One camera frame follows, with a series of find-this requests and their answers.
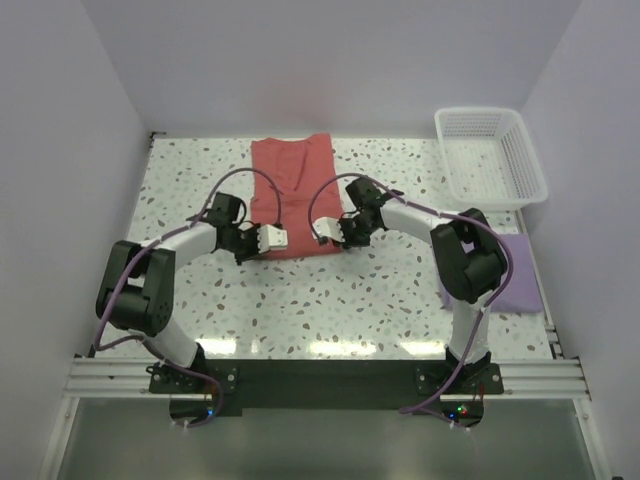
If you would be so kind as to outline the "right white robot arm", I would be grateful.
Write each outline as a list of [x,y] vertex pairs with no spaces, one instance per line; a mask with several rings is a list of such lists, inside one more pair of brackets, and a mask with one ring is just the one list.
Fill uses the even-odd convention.
[[378,230],[395,230],[427,242],[439,281],[452,299],[452,334],[443,360],[427,361],[415,370],[421,396],[502,394],[499,366],[488,344],[491,304],[513,275],[512,255],[478,209],[437,213],[406,199],[399,191],[384,192],[369,178],[346,187],[356,209],[338,221],[338,243],[364,247]]

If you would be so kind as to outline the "red t shirt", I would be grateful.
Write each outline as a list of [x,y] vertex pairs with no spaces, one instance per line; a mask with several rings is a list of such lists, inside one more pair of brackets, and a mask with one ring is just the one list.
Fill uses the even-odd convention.
[[272,223],[277,200],[272,187],[281,195],[281,224],[288,234],[288,248],[266,254],[268,260],[290,260],[332,255],[340,249],[321,246],[312,236],[308,208],[315,199],[313,216],[339,218],[344,213],[338,185],[325,182],[336,176],[331,136],[314,134],[306,139],[285,141],[267,138],[251,144],[252,167],[267,174],[254,176],[254,195],[250,218],[255,223]]

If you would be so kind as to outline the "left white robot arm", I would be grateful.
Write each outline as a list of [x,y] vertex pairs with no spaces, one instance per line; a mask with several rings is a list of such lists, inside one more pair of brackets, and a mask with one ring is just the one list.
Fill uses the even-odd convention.
[[279,222],[246,220],[240,215],[245,210],[240,198],[217,193],[211,205],[174,230],[142,243],[116,242],[97,294],[94,350],[141,343],[157,359],[148,370],[153,393],[222,393],[204,348],[173,316],[175,276],[188,263],[220,250],[240,265],[286,244]]

